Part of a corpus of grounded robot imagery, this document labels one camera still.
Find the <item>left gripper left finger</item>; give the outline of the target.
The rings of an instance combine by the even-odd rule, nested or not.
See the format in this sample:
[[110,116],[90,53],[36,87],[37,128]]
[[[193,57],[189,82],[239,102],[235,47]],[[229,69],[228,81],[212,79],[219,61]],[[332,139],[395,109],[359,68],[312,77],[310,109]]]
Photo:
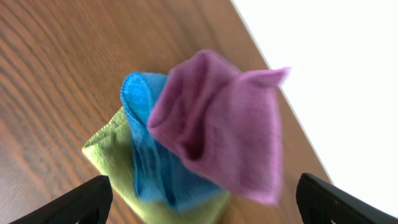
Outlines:
[[105,224],[113,191],[106,175],[99,175],[11,224]]

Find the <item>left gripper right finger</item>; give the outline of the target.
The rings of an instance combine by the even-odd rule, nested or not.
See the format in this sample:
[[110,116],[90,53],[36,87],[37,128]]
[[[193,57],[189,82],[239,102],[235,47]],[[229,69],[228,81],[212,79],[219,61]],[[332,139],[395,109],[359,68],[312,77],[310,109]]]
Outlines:
[[301,175],[296,201],[304,224],[397,224],[397,218],[310,173]]

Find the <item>purple microfiber cloth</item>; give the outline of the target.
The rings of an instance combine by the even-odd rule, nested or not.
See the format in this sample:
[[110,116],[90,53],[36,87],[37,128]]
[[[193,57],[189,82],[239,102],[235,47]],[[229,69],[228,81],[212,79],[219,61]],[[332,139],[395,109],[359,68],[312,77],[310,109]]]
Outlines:
[[289,71],[243,72],[202,50],[169,71],[147,128],[187,169],[274,205],[282,185],[277,90]]

